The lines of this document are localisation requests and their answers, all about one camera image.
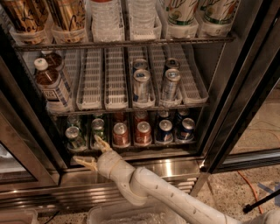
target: orange cable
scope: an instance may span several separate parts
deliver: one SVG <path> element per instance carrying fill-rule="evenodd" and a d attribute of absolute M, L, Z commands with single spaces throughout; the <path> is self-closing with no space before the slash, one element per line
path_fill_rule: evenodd
<path fill-rule="evenodd" d="M 239 175 L 247 182 L 247 184 L 250 186 L 254 196 L 255 196 L 255 201 L 257 202 L 258 201 L 258 198 L 257 198 L 257 194 L 256 194 L 256 190 L 255 188 L 252 186 L 252 184 L 249 182 L 249 180 L 240 172 L 240 171 L 237 171 L 239 173 Z M 258 206 L 259 208 L 259 211 L 260 211 L 260 214 L 263 214 L 263 209 L 261 208 L 261 206 Z"/>

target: wire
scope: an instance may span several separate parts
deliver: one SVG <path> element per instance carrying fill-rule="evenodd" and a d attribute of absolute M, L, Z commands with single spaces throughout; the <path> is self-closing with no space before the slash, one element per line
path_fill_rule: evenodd
<path fill-rule="evenodd" d="M 250 188 L 255 196 L 255 201 L 258 201 L 255 188 L 252 186 L 252 184 L 249 182 L 249 180 L 240 171 L 237 171 L 237 172 L 246 181 L 246 183 L 250 186 Z M 259 208 L 260 214 L 263 214 L 263 209 L 261 208 L 261 206 L 258 206 L 258 208 Z"/>
<path fill-rule="evenodd" d="M 50 218 L 50 219 L 49 219 L 48 221 L 46 221 L 44 224 L 49 223 L 50 221 L 52 221 L 52 220 L 54 219 L 54 217 L 58 215 L 59 212 L 60 212 L 60 211 L 57 211 L 57 212 L 52 216 L 52 218 Z"/>

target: white bottle cap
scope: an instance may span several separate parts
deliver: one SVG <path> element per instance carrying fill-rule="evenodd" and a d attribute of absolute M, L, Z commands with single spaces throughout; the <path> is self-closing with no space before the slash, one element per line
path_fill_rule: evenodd
<path fill-rule="evenodd" d="M 49 54 L 52 53 L 53 51 L 41 51 L 43 54 Z"/>
<path fill-rule="evenodd" d="M 49 67 L 46 60 L 43 58 L 35 59 L 34 65 L 39 71 L 46 70 Z"/>

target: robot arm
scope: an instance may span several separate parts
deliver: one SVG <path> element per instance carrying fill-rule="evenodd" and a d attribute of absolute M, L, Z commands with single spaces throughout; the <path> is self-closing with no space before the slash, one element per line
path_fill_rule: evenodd
<path fill-rule="evenodd" d="M 102 141 L 98 136 L 95 136 L 95 139 L 97 143 Z M 122 196 L 131 204 L 141 206 L 145 204 L 148 195 L 151 195 L 161 200 L 192 224 L 241 224 L 240 221 L 215 210 L 180 191 L 175 186 L 168 184 L 154 172 L 144 167 L 134 168 L 109 148 L 107 144 L 100 145 L 106 145 L 106 149 L 101 147 L 103 154 L 99 157 L 97 165 L 93 160 L 88 161 L 88 158 L 73 157 L 73 159 L 91 170 L 96 170 L 97 168 L 102 176 L 112 179 Z M 270 211 L 245 223 L 280 224 L 280 211 Z"/>

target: soda can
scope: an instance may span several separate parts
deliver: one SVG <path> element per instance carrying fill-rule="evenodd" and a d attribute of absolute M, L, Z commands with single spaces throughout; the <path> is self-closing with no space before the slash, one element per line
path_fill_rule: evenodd
<path fill-rule="evenodd" d="M 148 121 L 149 121 L 149 117 L 147 111 L 141 110 L 141 111 L 136 111 L 134 113 L 134 126 L 136 128 L 140 122 L 148 122 Z"/>
<path fill-rule="evenodd" d="M 174 101 L 181 75 L 178 69 L 168 69 L 165 72 L 164 82 L 162 86 L 161 99 L 163 101 Z"/>
<path fill-rule="evenodd" d="M 173 119 L 173 124 L 174 127 L 178 127 L 182 121 L 187 118 L 190 115 L 190 109 L 189 108 L 179 108 L 176 110 L 174 119 Z"/>
<path fill-rule="evenodd" d="M 176 138 L 179 140 L 192 140 L 194 129 L 194 120 L 191 118 L 185 118 L 177 128 Z"/>
<path fill-rule="evenodd" d="M 11 22 L 19 33 L 34 33 L 43 31 L 45 26 L 40 23 L 31 2 L 27 0 L 0 0 Z M 31 40 L 23 40 L 24 43 L 37 45 L 44 39 L 36 37 Z"/>
<path fill-rule="evenodd" d="M 115 145 L 124 146 L 130 143 L 130 133 L 128 126 L 119 122 L 113 128 L 113 141 Z"/>
<path fill-rule="evenodd" d="M 151 126 L 148 122 L 140 122 L 137 125 L 135 141 L 138 144 L 148 144 L 151 142 Z"/>
<path fill-rule="evenodd" d="M 148 70 L 148 61 L 145 59 L 135 59 L 132 62 L 132 74 L 135 73 L 136 70 Z"/>
<path fill-rule="evenodd" d="M 67 128 L 65 135 L 68 139 L 68 142 L 73 146 L 74 149 L 86 146 L 86 140 L 82 137 L 79 128 L 74 126 Z"/>
<path fill-rule="evenodd" d="M 216 25 L 229 24 L 237 0 L 209 0 L 204 13 L 204 19 Z"/>
<path fill-rule="evenodd" d="M 172 122 L 169 120 L 162 120 L 157 127 L 157 141 L 169 142 L 173 139 Z"/>
<path fill-rule="evenodd" d="M 106 140 L 104 126 L 105 122 L 101 118 L 96 118 L 91 122 L 91 134 L 93 139 L 95 139 L 95 135 L 97 135 L 102 140 Z"/>
<path fill-rule="evenodd" d="M 174 25 L 190 25 L 199 0 L 171 0 L 168 21 Z"/>
<path fill-rule="evenodd" d="M 151 75 L 147 70 L 139 69 L 133 74 L 133 101 L 148 102 Z"/>

